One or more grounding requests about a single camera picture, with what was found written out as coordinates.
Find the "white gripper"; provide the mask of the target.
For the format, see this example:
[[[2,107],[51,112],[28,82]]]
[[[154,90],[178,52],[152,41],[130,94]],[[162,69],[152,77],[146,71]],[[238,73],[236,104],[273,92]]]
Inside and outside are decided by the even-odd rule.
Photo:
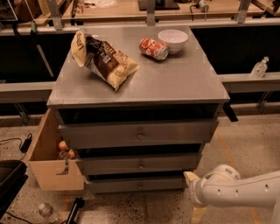
[[[189,195],[195,207],[192,209],[191,224],[200,224],[206,206],[233,207],[237,194],[234,184],[241,179],[240,173],[233,167],[221,164],[199,178],[191,171],[184,172]]]

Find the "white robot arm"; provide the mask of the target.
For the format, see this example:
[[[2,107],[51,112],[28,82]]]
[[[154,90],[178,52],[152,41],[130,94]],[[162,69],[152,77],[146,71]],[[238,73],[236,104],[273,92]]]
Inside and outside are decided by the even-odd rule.
[[[200,224],[207,206],[272,208],[270,224],[280,224],[280,171],[241,178],[236,169],[221,164],[202,178],[190,171],[184,176],[193,203],[192,224]]]

